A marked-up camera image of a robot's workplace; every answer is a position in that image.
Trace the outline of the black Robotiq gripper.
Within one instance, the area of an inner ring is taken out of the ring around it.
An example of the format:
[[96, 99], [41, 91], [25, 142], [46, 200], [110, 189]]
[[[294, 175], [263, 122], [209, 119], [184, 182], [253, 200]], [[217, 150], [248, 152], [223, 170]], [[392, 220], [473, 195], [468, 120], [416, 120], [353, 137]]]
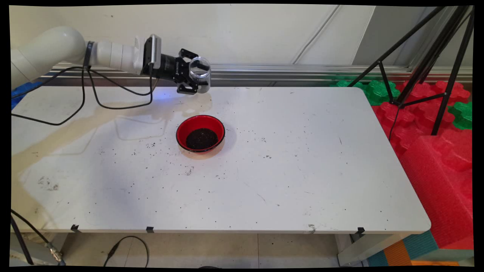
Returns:
[[178, 55], [174, 57], [161, 54], [161, 79], [177, 83], [178, 94], [195, 95], [199, 83], [192, 79], [189, 73], [209, 74], [209, 62], [204, 57], [183, 48]]

